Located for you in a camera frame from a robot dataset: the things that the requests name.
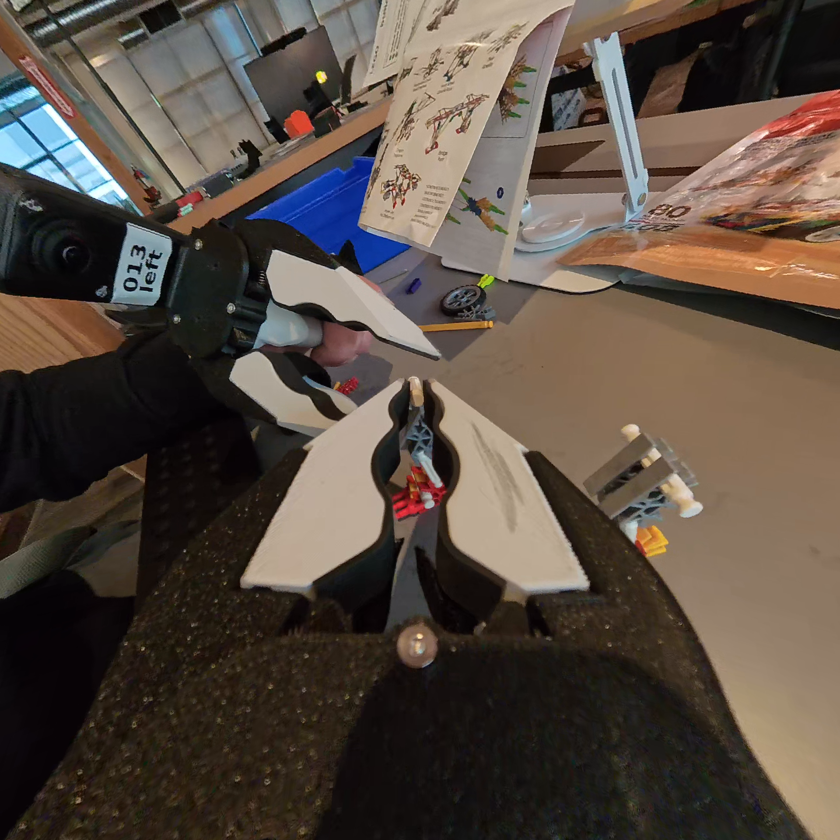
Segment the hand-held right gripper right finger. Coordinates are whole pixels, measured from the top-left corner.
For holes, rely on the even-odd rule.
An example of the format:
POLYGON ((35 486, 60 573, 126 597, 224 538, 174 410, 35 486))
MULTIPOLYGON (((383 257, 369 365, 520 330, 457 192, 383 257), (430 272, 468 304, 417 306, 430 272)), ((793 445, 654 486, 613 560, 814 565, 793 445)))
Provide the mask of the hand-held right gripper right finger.
POLYGON ((438 519, 436 573, 456 603, 525 603, 587 592, 590 582, 526 456, 530 453, 435 380, 435 458, 451 466, 438 519))

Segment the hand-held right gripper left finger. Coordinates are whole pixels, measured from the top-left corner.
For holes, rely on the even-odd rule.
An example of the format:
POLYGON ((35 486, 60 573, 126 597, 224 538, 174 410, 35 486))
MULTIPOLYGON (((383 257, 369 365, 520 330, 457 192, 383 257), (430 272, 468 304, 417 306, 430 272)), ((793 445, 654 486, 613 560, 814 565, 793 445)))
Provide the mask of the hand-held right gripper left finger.
POLYGON ((404 379, 307 447, 240 579, 309 599, 375 599, 392 588, 398 548, 388 482, 401 461, 404 379))

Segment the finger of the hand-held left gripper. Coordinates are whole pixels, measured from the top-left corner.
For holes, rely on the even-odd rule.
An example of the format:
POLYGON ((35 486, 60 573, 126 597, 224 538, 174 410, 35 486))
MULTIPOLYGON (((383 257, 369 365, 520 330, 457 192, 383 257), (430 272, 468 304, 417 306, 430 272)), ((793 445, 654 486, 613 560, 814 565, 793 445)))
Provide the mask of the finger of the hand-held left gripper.
POLYGON ((273 250, 266 269, 272 303, 300 318, 366 331, 382 342, 429 360, 441 353, 385 295, 343 266, 328 267, 273 250))
POLYGON ((247 353, 234 362, 229 380, 277 426, 294 433, 320 435, 357 408, 304 353, 247 353))

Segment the blue plastic container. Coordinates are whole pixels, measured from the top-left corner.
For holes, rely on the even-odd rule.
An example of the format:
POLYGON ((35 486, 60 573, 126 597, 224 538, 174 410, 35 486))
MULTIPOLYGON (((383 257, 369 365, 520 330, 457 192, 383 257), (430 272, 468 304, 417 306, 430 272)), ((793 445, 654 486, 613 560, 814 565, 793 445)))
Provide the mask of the blue plastic container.
POLYGON ((359 226, 373 164, 372 157, 357 156, 348 169, 331 169, 248 219, 285 223, 332 255, 351 242, 361 273, 365 274, 409 249, 408 245, 368 233, 359 226))

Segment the grey red yellow toy assembly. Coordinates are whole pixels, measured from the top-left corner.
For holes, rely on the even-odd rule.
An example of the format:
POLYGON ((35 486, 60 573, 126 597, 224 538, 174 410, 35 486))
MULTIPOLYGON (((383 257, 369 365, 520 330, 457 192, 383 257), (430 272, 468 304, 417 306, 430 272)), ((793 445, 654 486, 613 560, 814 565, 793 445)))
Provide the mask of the grey red yellow toy assembly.
POLYGON ((694 488, 697 480, 674 449, 638 425, 622 428, 624 447, 584 480, 586 494, 646 558, 667 551, 658 523, 671 509, 681 518, 703 512, 694 488))
POLYGON ((409 409, 400 446, 410 460, 406 485, 392 496, 395 519, 402 521, 438 507, 447 489, 433 464, 434 436, 420 406, 409 409))

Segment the person's left forearm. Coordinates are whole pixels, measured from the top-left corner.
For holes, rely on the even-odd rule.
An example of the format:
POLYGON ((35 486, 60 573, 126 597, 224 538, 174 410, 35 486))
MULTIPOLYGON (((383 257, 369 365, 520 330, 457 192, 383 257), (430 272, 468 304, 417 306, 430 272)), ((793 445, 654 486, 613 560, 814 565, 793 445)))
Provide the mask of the person's left forearm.
POLYGON ((268 414, 167 332, 30 373, 1 373, 1 511, 79 496, 112 469, 232 413, 268 414))

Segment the person's left hand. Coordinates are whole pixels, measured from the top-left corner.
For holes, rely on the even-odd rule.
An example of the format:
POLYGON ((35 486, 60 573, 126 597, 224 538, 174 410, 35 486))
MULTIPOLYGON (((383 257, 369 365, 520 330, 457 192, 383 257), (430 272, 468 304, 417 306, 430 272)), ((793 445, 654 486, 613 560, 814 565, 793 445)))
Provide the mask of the person's left hand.
POLYGON ((309 358, 323 368, 349 364, 367 354, 374 336, 368 331, 355 331, 338 323, 322 324, 322 340, 309 351, 309 358))

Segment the toy wheel with grey hub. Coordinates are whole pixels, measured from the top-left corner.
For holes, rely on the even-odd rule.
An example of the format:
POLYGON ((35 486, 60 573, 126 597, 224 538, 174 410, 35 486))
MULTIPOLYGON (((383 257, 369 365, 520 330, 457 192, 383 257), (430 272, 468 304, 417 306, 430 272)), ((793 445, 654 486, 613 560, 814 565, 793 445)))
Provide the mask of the toy wheel with grey hub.
POLYGON ((447 292, 439 302, 440 311, 448 318, 469 320, 486 308, 487 292, 478 285, 457 287, 447 292))

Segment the cluttered background table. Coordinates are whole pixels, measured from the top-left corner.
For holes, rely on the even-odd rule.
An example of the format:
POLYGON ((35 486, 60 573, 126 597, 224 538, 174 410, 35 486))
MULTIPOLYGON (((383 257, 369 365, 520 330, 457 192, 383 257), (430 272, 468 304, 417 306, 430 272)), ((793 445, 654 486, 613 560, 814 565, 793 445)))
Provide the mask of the cluttered background table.
POLYGON ((319 138, 306 136, 291 150, 261 166, 257 173, 220 196, 200 202, 187 215, 169 222, 168 227, 187 234, 214 219, 237 221, 276 200, 281 193, 296 189, 294 179, 317 177, 322 169, 343 165, 345 157, 351 160, 361 154, 382 130, 392 102, 392 96, 382 98, 353 112, 338 129, 319 138))

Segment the instruction sheet on white stand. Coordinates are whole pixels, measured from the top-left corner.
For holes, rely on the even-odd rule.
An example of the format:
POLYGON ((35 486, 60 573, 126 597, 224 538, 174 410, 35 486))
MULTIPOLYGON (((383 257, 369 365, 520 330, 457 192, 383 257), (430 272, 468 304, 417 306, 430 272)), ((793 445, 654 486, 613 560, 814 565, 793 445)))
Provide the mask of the instruction sheet on white stand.
POLYGON ((552 16, 524 39, 490 101, 476 151, 429 246, 448 267, 558 291, 588 291, 584 280, 560 278, 559 252, 644 211, 648 170, 616 31, 592 38, 583 48, 601 85, 622 192, 529 195, 543 106, 551 104, 552 66, 568 16, 552 16))

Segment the printed instruction sheet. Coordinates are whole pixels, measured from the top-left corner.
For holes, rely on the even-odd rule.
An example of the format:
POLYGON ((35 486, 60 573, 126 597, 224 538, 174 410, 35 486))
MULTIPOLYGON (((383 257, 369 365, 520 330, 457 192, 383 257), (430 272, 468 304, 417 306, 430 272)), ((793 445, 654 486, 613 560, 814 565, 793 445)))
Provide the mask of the printed instruction sheet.
POLYGON ((383 2, 365 84, 393 95, 360 226, 430 246, 452 207, 502 84, 539 26, 564 32, 573 2, 383 2))

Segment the black monitor screen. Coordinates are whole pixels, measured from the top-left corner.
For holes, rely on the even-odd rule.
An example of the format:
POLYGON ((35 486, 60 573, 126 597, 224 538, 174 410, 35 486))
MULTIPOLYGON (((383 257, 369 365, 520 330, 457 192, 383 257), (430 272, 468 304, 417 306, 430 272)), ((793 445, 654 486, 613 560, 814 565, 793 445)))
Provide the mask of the black monitor screen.
POLYGON ((343 69, 324 26, 296 29, 271 43, 245 65, 245 74, 278 125, 295 111, 311 117, 341 98, 343 69))

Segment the dark clothing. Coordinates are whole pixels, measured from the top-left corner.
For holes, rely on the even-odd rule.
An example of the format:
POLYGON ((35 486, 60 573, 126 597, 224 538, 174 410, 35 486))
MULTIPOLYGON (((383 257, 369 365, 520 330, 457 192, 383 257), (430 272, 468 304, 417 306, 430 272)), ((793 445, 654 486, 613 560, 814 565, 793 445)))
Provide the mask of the dark clothing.
POLYGON ((133 620, 135 596, 70 570, 1 604, 1 837, 65 758, 133 620))

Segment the toy parts bag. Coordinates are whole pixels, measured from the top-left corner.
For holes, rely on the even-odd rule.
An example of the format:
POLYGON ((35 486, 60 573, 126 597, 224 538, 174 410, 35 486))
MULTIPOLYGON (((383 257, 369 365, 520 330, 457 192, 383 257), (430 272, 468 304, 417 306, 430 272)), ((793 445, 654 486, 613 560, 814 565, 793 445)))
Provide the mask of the toy parts bag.
POLYGON ((752 132, 564 266, 616 266, 839 309, 839 90, 752 132))

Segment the wooden post with red sign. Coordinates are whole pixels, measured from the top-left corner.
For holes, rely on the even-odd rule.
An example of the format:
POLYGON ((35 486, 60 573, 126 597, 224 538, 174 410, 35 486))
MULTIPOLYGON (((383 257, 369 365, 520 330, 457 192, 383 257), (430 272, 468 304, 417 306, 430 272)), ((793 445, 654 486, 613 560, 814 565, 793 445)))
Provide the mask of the wooden post with red sign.
POLYGON ((53 106, 89 151, 120 184, 143 215, 150 213, 141 184, 133 176, 132 156, 123 138, 102 113, 71 80, 51 65, 50 60, 14 19, 8 3, 2 2, 1 49, 53 106))

